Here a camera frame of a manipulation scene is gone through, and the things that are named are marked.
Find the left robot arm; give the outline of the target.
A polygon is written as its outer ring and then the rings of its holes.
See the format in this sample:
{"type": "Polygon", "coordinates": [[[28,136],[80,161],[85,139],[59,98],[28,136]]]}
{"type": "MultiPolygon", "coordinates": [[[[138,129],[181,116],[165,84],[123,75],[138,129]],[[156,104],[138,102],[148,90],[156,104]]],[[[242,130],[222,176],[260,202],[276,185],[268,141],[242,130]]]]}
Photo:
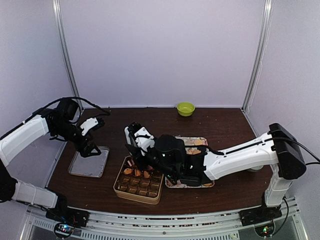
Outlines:
{"type": "Polygon", "coordinates": [[[79,101],[100,109],[87,99],[69,96],[58,98],[35,110],[27,119],[0,138],[0,201],[25,202],[52,209],[61,222],[72,218],[66,200],[46,189],[45,182],[54,165],[53,157],[62,142],[73,143],[81,157],[101,154],[92,131],[105,121],[94,116],[79,123],[79,101]]]}

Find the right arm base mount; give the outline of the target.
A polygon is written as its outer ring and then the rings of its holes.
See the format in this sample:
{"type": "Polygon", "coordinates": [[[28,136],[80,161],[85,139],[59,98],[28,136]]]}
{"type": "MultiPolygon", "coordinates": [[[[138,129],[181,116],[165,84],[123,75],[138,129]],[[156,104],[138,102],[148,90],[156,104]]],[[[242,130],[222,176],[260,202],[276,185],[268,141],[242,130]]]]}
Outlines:
{"type": "Polygon", "coordinates": [[[277,208],[256,207],[241,210],[238,214],[242,226],[254,226],[255,233],[262,238],[271,237],[276,232],[274,220],[282,217],[282,211],[277,208]]]}

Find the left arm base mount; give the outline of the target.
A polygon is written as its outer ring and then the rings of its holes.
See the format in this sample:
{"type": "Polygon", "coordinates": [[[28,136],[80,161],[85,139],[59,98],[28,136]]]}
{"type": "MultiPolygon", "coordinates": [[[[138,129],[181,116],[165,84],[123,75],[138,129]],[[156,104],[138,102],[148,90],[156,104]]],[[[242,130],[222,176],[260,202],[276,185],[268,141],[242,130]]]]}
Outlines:
{"type": "Polygon", "coordinates": [[[53,233],[60,239],[69,238],[75,230],[87,226],[90,213],[85,210],[67,208],[65,212],[53,208],[44,208],[45,217],[56,221],[53,233]]]}

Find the steel kitchen tongs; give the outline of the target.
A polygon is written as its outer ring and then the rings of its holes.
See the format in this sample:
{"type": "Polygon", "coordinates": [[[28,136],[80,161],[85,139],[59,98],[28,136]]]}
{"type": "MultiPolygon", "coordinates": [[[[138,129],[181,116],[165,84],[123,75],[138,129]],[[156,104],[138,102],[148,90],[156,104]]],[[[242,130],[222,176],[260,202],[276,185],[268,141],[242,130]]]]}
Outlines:
{"type": "Polygon", "coordinates": [[[136,146],[133,143],[133,139],[130,135],[129,127],[126,126],[124,128],[124,134],[125,134],[125,139],[126,139],[126,144],[125,147],[129,151],[129,154],[131,155],[132,160],[135,162],[135,157],[136,157],[136,146]]]}

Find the orange sandwich cookie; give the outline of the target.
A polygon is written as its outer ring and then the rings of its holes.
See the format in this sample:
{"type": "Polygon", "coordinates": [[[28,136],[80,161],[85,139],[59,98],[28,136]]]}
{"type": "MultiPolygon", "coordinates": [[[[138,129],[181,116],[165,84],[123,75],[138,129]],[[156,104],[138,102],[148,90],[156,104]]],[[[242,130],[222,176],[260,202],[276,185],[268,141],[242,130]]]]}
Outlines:
{"type": "Polygon", "coordinates": [[[142,172],[139,169],[134,170],[134,176],[135,177],[140,177],[142,175],[142,172]]]}

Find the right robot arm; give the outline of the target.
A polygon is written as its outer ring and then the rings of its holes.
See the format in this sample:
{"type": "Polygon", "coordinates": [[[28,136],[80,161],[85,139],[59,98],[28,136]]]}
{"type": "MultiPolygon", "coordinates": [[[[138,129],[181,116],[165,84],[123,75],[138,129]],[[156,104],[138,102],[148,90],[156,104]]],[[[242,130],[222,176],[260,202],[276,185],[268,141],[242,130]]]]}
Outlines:
{"type": "Polygon", "coordinates": [[[224,176],[257,167],[270,166],[272,177],[256,210],[259,220],[268,220],[283,200],[292,182],[307,170],[296,139],[278,123],[261,136],[223,150],[196,144],[199,153],[188,154],[188,145],[172,135],[155,137],[139,123],[124,129],[126,148],[141,170],[148,166],[161,172],[173,185],[198,187],[224,176]]]}

